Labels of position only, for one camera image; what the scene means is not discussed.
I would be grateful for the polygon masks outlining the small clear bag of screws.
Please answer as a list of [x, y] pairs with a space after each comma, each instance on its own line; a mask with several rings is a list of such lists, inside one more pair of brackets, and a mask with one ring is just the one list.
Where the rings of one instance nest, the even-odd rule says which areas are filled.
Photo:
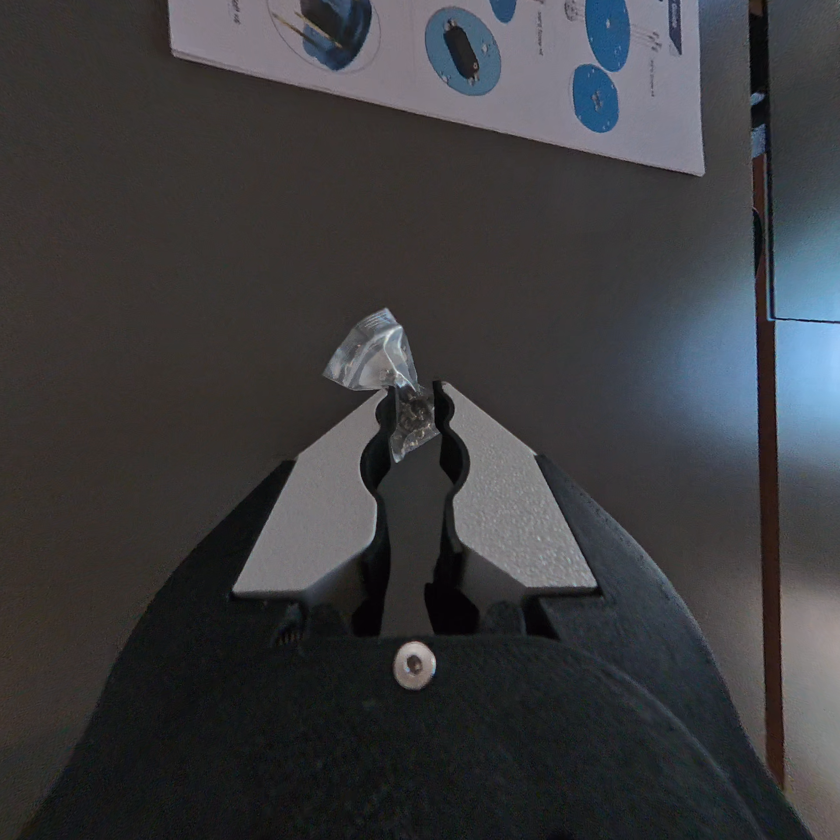
[[322, 375], [355, 392], [394, 390], [395, 425], [390, 446], [396, 463], [438, 435], [434, 393], [420, 384], [404, 327], [389, 308], [354, 325]]

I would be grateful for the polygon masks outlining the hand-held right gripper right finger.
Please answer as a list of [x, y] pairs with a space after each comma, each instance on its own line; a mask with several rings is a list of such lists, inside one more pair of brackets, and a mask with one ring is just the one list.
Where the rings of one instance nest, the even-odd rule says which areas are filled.
[[440, 465], [452, 487], [424, 600], [436, 635], [471, 635], [502, 605], [588, 596], [598, 584], [537, 453], [444, 381], [434, 384]]

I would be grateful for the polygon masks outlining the white instruction booklet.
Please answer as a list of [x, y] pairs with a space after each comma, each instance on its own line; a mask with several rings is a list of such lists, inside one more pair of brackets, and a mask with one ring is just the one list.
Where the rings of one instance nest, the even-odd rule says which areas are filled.
[[703, 175], [699, 4], [170, 1], [174, 56]]

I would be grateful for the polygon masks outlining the dark grey desk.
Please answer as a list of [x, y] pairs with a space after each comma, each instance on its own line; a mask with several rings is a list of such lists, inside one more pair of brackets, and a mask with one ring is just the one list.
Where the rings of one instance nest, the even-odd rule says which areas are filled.
[[174, 58], [165, 2], [2, 3], [2, 838], [169, 573], [364, 399], [389, 307], [667, 573], [765, 751], [747, 2], [695, 177]]

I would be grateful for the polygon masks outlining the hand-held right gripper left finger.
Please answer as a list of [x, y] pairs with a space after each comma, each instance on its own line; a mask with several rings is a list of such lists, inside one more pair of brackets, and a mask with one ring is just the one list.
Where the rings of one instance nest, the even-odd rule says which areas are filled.
[[393, 390], [378, 391], [300, 452], [232, 596], [328, 605], [354, 635], [380, 635], [391, 548], [377, 489], [394, 419]]

